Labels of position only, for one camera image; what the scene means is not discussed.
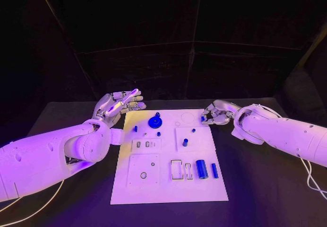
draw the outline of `dark table surface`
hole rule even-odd
[[[148,110],[204,108],[213,100],[147,101]],[[229,99],[285,113],[272,98]],[[80,124],[95,102],[49,103],[29,136]],[[115,125],[122,128],[124,117]],[[327,201],[307,187],[299,159],[266,144],[255,145],[230,135],[233,125],[210,126],[229,201],[109,205],[119,147],[105,159],[63,182],[42,212],[16,226],[327,226]],[[327,170],[312,164],[314,179],[327,189]],[[0,214],[0,224],[27,217],[46,203],[59,185],[26,196]]]

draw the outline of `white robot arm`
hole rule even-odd
[[[119,145],[124,139],[122,130],[111,129],[121,114],[145,108],[140,94],[138,89],[106,94],[80,125],[0,148],[0,201],[42,191],[104,159],[109,144]]]
[[[201,123],[223,125],[230,120],[235,126],[232,135],[240,140],[259,145],[266,142],[291,155],[327,166],[327,128],[282,118],[265,106],[252,104],[240,108],[216,100],[201,113]]]

